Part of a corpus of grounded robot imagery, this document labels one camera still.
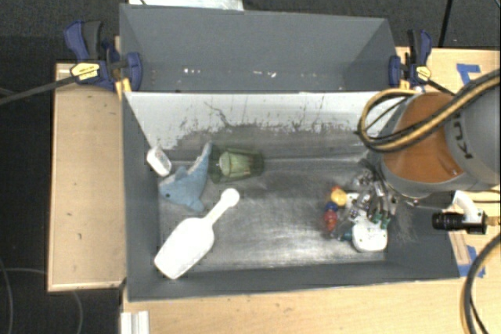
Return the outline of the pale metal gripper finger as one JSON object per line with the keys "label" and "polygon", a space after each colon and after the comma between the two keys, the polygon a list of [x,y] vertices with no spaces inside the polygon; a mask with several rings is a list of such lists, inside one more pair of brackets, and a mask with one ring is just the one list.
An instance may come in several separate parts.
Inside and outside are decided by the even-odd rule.
{"label": "pale metal gripper finger", "polygon": [[334,230],[331,232],[331,237],[338,241],[351,241],[352,240],[352,227],[356,219],[360,215],[359,208],[346,209],[341,217],[338,219]]}
{"label": "pale metal gripper finger", "polygon": [[368,192],[349,192],[345,209],[350,212],[366,212],[368,210]]}

